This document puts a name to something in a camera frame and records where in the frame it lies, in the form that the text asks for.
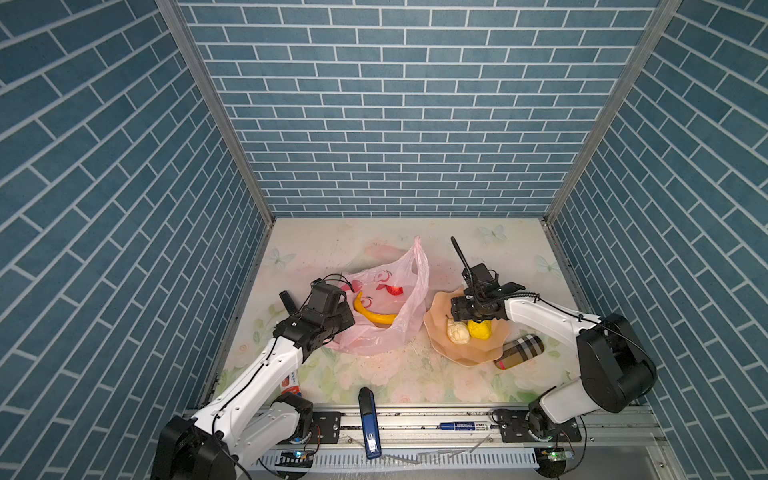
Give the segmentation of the yellow fake banana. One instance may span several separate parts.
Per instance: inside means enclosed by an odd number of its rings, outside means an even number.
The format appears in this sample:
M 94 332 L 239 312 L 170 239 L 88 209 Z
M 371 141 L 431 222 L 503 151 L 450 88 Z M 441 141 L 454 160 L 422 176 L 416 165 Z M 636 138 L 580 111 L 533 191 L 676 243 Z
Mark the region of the yellow fake banana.
M 354 310 L 370 322 L 377 325 L 392 325 L 397 314 L 380 314 L 368 310 L 362 303 L 362 293 L 359 292 L 354 299 Z

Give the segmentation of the pink plastic bag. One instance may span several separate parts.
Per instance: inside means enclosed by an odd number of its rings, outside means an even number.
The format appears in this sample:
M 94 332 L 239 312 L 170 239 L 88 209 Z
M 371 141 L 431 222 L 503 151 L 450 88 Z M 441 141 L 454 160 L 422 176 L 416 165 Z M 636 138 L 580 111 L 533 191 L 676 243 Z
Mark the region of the pink plastic bag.
M 419 237 L 396 261 L 341 276 L 354 324 L 327 346 L 360 356 L 405 346 L 423 324 L 429 276 L 428 258 Z

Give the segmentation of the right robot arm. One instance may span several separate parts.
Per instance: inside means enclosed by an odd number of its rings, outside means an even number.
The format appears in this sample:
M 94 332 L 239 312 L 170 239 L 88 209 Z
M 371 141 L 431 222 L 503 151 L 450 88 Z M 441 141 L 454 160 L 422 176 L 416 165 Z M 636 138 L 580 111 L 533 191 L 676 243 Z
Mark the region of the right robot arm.
M 657 367 L 622 315 L 587 314 L 546 300 L 518 283 L 502 285 L 499 275 L 483 263 L 466 265 L 461 275 L 466 289 L 451 301 L 455 320 L 513 322 L 576 354 L 578 376 L 529 404 L 526 421 L 537 440 L 550 440 L 571 420 L 596 410 L 619 413 L 656 383 Z

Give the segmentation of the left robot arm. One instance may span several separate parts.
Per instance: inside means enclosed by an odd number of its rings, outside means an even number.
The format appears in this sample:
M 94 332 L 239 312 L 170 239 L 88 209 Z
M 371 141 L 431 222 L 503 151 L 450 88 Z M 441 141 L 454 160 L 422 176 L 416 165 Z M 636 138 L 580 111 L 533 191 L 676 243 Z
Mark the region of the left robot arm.
M 161 430 L 153 479 L 238 479 L 283 441 L 303 440 L 313 404 L 281 383 L 310 355 L 354 325 L 345 291 L 323 279 L 312 282 L 304 303 L 284 303 L 288 316 L 256 360 L 221 394 L 189 418 L 173 417 Z

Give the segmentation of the red fake strawberry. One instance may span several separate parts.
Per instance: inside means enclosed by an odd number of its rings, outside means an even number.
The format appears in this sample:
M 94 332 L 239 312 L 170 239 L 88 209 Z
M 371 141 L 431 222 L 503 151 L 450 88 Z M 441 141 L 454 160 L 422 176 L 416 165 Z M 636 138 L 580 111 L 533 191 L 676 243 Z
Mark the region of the red fake strawberry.
M 392 296 L 400 296 L 404 293 L 404 289 L 398 286 L 386 285 L 385 290 Z

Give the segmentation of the pink scalloped bowl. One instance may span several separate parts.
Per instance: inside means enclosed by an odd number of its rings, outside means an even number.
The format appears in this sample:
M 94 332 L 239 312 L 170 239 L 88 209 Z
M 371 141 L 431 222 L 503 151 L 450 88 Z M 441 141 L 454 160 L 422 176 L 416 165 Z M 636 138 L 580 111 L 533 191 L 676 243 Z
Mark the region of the pink scalloped bowl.
M 423 318 L 431 346 L 440 355 L 466 367 L 492 363 L 502 355 L 505 341 L 516 329 L 507 321 L 492 320 L 492 334 L 488 340 L 471 338 L 466 344 L 452 343 L 447 335 L 447 322 L 453 319 L 451 299 L 462 294 L 461 289 L 435 294 L 432 306 Z

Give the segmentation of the beige fake garlic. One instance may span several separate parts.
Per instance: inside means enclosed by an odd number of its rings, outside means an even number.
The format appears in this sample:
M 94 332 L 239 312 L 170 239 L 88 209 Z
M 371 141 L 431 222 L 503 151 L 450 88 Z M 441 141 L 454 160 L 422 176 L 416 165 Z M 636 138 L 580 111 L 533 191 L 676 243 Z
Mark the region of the beige fake garlic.
M 446 336 L 454 345 L 465 345 L 471 340 L 471 334 L 464 322 L 446 319 Z

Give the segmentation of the yellow fake lemon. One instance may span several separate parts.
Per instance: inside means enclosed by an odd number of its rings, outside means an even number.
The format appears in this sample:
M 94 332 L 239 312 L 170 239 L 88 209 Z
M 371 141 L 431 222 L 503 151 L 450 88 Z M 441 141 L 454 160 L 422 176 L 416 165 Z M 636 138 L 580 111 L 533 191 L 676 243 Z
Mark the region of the yellow fake lemon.
M 493 333 L 491 320 L 482 322 L 468 321 L 467 329 L 470 337 L 478 340 L 488 340 Z

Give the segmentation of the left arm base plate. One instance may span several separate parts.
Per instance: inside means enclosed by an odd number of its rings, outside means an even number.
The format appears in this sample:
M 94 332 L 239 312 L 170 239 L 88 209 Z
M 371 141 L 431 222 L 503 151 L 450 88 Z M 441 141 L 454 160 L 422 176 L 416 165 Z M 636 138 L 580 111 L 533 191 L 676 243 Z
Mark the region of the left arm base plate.
M 335 445 L 339 442 L 342 413 L 340 411 L 315 411 L 312 413 L 309 430 L 300 441 L 302 445 Z

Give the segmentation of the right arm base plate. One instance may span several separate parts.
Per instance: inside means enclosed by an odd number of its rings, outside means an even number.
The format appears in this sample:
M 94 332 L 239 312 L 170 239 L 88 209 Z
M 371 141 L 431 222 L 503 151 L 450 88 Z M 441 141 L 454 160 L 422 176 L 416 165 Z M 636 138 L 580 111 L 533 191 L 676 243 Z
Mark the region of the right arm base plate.
M 490 419 L 498 427 L 503 443 L 555 443 L 559 441 L 577 443 L 583 440 L 582 430 L 576 419 L 560 425 L 542 427 L 530 419 L 525 410 L 505 408 L 491 411 Z

